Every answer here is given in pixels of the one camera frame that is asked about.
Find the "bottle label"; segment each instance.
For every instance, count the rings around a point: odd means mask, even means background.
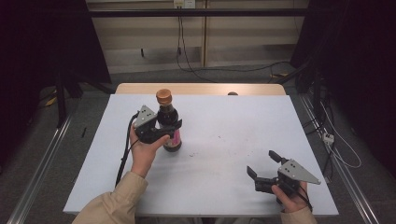
[[[175,130],[174,137],[169,139],[164,146],[165,147],[177,147],[178,144],[180,144],[181,138],[180,138],[180,129]]]

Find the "sleeve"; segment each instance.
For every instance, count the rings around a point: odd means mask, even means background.
[[[77,215],[74,224],[80,223],[132,223],[134,211],[148,182],[141,176],[128,172],[115,188],[90,201]]]
[[[308,207],[305,207],[297,212],[293,213],[281,213],[280,218],[282,219],[283,224],[317,224],[314,216]]]

